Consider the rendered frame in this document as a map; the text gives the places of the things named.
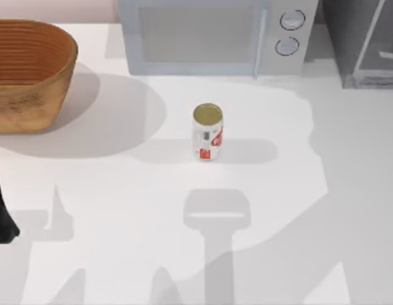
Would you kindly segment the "microwave oven door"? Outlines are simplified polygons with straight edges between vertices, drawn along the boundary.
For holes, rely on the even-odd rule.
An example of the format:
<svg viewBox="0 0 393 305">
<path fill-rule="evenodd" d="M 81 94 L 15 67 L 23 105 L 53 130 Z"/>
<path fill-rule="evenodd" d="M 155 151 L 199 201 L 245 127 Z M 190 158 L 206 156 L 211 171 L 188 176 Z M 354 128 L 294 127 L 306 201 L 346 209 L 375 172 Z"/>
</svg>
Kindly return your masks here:
<svg viewBox="0 0 393 305">
<path fill-rule="evenodd" d="M 266 0 L 118 0 L 132 75 L 256 76 Z"/>
</svg>

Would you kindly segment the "microwave knob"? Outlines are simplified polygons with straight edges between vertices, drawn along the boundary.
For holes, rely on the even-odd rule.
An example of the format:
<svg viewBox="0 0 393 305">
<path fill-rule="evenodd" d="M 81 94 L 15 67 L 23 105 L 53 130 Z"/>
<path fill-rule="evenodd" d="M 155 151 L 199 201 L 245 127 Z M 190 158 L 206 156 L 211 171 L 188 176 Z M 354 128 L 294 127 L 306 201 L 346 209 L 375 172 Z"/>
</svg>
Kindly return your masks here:
<svg viewBox="0 0 393 305">
<path fill-rule="evenodd" d="M 299 48 L 299 41 L 293 37 L 281 39 L 275 45 L 276 53 L 283 57 L 288 57 L 295 54 Z"/>
<path fill-rule="evenodd" d="M 286 31 L 295 31 L 305 23 L 305 14 L 300 10 L 293 10 L 283 13 L 280 18 L 280 25 Z"/>
</svg>

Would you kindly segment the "grey cabinet with dark inside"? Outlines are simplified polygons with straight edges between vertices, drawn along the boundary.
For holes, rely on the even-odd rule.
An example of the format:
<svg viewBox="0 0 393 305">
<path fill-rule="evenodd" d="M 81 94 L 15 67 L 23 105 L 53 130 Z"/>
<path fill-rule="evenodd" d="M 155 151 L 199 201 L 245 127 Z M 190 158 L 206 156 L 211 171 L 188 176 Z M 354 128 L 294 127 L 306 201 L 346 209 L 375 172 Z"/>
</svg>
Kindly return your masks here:
<svg viewBox="0 0 393 305">
<path fill-rule="evenodd" d="M 345 89 L 393 89 L 393 0 L 323 0 Z"/>
</svg>

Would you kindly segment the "brown woven basket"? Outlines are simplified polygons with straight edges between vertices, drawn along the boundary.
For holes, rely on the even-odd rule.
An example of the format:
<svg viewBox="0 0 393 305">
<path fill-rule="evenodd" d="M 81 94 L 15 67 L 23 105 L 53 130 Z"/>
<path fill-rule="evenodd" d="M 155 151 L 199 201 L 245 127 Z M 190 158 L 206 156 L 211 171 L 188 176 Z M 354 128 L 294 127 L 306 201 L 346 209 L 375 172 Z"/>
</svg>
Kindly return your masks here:
<svg viewBox="0 0 393 305">
<path fill-rule="evenodd" d="M 44 130 L 67 96 L 76 40 L 53 24 L 0 19 L 0 133 Z"/>
</svg>

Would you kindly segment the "red and white can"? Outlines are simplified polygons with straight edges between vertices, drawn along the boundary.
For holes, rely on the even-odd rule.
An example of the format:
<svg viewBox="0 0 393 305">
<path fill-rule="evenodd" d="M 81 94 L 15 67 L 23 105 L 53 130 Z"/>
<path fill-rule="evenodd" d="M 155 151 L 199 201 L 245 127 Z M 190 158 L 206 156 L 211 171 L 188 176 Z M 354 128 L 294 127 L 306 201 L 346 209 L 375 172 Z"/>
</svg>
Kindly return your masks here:
<svg viewBox="0 0 393 305">
<path fill-rule="evenodd" d="M 198 105 L 192 113 L 192 146 L 198 159 L 218 157 L 223 138 L 223 112 L 212 103 Z"/>
</svg>

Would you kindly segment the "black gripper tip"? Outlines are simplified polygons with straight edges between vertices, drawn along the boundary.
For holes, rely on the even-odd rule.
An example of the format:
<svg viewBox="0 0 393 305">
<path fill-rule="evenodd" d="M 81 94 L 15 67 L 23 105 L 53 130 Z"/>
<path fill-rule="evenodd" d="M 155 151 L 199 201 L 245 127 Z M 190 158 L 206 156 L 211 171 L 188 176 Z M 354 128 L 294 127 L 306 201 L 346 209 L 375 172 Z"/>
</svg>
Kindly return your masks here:
<svg viewBox="0 0 393 305">
<path fill-rule="evenodd" d="M 9 244 L 20 235 L 20 229 L 6 208 L 0 186 L 0 244 Z"/>
</svg>

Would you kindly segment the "pale microwave oven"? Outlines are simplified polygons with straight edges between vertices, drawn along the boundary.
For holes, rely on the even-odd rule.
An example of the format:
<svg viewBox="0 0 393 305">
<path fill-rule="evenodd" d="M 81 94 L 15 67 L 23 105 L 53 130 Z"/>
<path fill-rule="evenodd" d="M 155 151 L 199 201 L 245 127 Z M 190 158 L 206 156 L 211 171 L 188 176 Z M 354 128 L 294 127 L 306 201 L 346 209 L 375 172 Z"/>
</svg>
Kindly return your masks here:
<svg viewBox="0 0 393 305">
<path fill-rule="evenodd" d="M 267 18 L 260 64 L 260 76 L 294 75 L 302 70 L 308 42 L 319 0 L 266 0 Z M 300 10 L 305 14 L 305 23 L 297 30 L 285 30 L 280 25 L 283 13 Z M 275 51 L 276 43 L 293 37 L 300 43 L 299 50 L 288 57 Z"/>
</svg>

